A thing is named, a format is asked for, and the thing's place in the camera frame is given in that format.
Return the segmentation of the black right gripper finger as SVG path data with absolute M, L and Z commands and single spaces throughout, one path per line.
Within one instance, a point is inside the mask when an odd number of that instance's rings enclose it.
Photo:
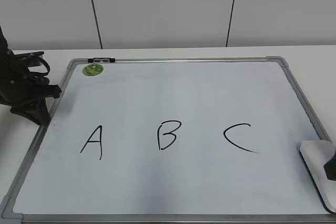
M 336 152 L 323 166 L 328 180 L 336 181 Z

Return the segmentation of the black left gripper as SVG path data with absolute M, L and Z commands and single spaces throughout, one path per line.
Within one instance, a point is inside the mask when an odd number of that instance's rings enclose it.
M 43 51 L 14 54 L 1 33 L 1 104 L 12 105 L 12 114 L 37 125 L 50 123 L 45 98 L 61 94 L 58 85 L 49 84 L 50 65 L 43 55 Z

